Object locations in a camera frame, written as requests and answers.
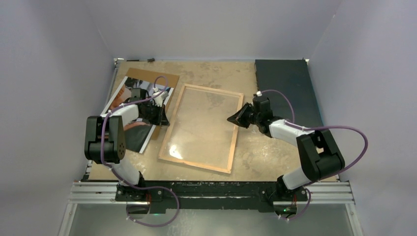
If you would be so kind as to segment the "printed photo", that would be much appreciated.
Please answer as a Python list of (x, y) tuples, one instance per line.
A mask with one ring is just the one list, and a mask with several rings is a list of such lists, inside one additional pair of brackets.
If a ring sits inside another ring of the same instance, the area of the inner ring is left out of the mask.
[[(158, 79), (164, 79), (166, 84), (164, 86), (158, 85)], [(137, 80), (126, 76), (122, 80), (122, 83), (117, 87), (116, 91), (110, 97), (106, 107), (103, 109), (103, 116), (114, 108), (121, 106), (122, 104), (127, 104), (129, 102), (143, 99), (148, 100), (137, 105), (139, 114), (137, 118), (131, 121), (125, 121), (123, 123), (128, 150), (138, 153), (143, 153), (145, 151), (150, 141), (151, 135), (155, 130), (155, 126), (158, 125), (152, 125), (148, 120), (142, 118), (142, 105), (155, 105), (153, 100), (154, 96), (152, 95), (154, 93), (154, 87), (159, 89), (166, 89), (166, 91), (169, 92), (168, 97), (164, 100), (164, 105), (166, 105), (168, 98), (171, 97), (174, 91), (173, 88), (170, 88), (167, 85), (168, 80), (164, 76), (156, 77), (153, 84), (147, 81)]]

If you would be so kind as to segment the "brown backing board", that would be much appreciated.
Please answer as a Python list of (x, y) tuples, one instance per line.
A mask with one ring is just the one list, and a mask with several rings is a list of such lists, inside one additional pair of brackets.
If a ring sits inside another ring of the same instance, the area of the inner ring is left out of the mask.
[[(155, 82), (156, 77), (164, 76), (168, 80), (167, 86), (173, 89), (176, 88), (178, 81), (179, 81), (179, 75), (173, 75), (173, 74), (167, 74), (167, 73), (155, 72), (155, 71), (149, 71), (149, 70), (143, 70), (143, 69), (137, 69), (137, 68), (129, 68), (125, 76), (133, 78), (133, 79), (137, 79), (137, 80), (147, 81), (147, 82), (150, 82), (151, 84)], [(164, 79), (158, 79), (157, 84), (164, 86), (166, 82)], [(168, 110), (171, 101), (172, 99), (168, 98), (168, 101), (165, 105), (166, 111)], [(157, 140), (160, 134), (160, 131), (161, 131), (161, 127), (155, 126), (155, 130), (153, 134), (151, 135), (151, 139)]]

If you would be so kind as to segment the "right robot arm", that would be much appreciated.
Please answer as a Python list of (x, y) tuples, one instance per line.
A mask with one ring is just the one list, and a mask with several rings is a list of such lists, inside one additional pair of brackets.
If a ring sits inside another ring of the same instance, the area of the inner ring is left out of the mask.
[(332, 133), (328, 129), (309, 130), (275, 116), (265, 96), (255, 96), (227, 121), (239, 127), (258, 127), (270, 137), (283, 140), (298, 149), (300, 167), (277, 179), (276, 193), (282, 200), (290, 199), (300, 187), (335, 174), (345, 167), (345, 161)]

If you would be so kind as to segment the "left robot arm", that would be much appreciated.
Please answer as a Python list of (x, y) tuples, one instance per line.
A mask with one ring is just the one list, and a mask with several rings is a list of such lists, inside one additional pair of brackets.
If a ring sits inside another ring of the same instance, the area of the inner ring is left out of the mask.
[(100, 116), (90, 116), (86, 122), (84, 154), (87, 160), (104, 165), (118, 178), (121, 193), (134, 201), (145, 198), (150, 187), (145, 186), (143, 175), (125, 158), (127, 149), (124, 127), (138, 118), (151, 125), (168, 126), (164, 100), (165, 88), (147, 90), (135, 88), (127, 102)]

